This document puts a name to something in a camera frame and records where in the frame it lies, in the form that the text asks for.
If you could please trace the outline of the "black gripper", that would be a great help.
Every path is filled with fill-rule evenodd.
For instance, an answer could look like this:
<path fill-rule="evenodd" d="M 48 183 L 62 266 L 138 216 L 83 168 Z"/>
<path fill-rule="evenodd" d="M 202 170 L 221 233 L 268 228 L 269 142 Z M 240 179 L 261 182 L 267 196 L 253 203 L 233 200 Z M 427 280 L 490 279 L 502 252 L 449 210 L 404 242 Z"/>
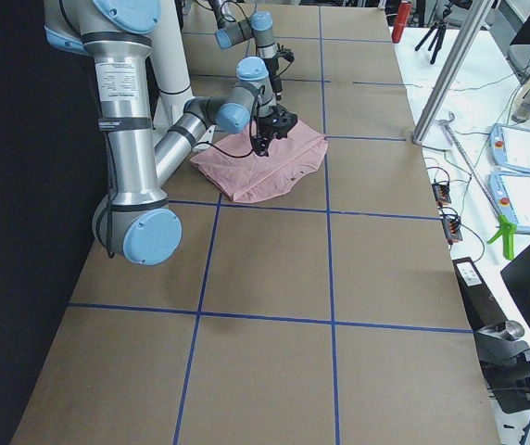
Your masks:
<path fill-rule="evenodd" d="M 258 135 L 251 137 L 256 156 L 268 156 L 272 139 L 283 139 L 288 133 L 288 111 L 285 107 L 273 107 L 267 116 L 258 117 Z"/>
<path fill-rule="evenodd" d="M 283 84 L 278 73 L 279 61 L 277 57 L 271 57 L 267 59 L 267 70 L 269 72 L 271 89 L 275 93 L 275 99 L 276 101 L 280 101 L 283 99 Z"/>

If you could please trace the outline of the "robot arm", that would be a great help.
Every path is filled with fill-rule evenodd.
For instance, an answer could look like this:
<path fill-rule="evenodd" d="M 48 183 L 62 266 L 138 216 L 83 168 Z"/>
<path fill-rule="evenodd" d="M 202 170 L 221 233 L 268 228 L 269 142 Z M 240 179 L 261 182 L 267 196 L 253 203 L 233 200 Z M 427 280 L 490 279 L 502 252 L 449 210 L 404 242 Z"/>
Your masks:
<path fill-rule="evenodd" d="M 216 41 L 220 49 L 229 49 L 243 42 L 253 40 L 256 54 L 260 57 L 269 73 L 269 80 L 275 99 L 282 99 L 283 84 L 279 59 L 283 58 L 291 65 L 294 53 L 289 48 L 278 44 L 273 32 L 273 20 L 268 11 L 258 11 L 251 16 L 237 20 L 226 9 L 235 5 L 235 1 L 208 1 L 218 29 L 215 31 Z"/>
<path fill-rule="evenodd" d="M 194 96 L 172 1 L 47 1 L 44 29 L 56 49 L 95 64 L 98 127 L 107 152 L 107 195 L 93 218 L 96 240 L 109 255 L 152 266 L 167 260 L 182 237 L 163 185 L 187 155 L 219 128 L 248 132 L 250 152 L 263 157 L 285 138 L 297 116 L 280 103 L 280 58 L 270 13 L 236 20 L 211 3 L 222 49 L 246 41 L 257 53 L 236 67 L 226 95 Z"/>

